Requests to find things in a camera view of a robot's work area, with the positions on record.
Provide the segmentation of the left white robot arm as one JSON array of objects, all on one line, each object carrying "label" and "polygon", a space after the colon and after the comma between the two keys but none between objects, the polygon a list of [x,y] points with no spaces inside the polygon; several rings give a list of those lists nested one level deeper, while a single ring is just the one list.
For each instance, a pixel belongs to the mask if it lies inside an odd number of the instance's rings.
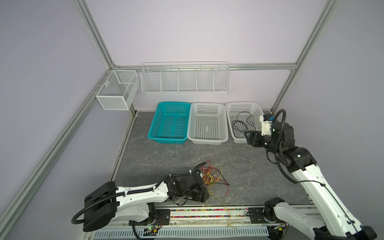
[{"label": "left white robot arm", "polygon": [[81,224],[84,232],[93,232],[110,222],[155,220],[156,203],[204,203],[209,198],[201,172],[204,165],[200,163],[185,174],[165,175],[151,185],[118,187],[114,181],[107,182],[85,197],[84,208],[72,217],[71,223]]}]

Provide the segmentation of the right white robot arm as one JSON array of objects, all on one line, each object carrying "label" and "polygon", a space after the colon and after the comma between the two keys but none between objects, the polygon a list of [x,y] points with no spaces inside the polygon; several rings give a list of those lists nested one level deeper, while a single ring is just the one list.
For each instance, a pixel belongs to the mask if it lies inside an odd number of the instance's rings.
[{"label": "right white robot arm", "polygon": [[342,203],[312,154],[296,146],[294,129],[286,123],[286,116],[284,109],[275,115],[263,115],[261,131],[245,131],[245,138],[248,145],[274,155],[279,171],[291,183],[303,186],[322,220],[306,215],[281,198],[265,202],[263,218],[269,223],[283,221],[312,240],[375,240],[377,233],[372,227],[363,226]]}]

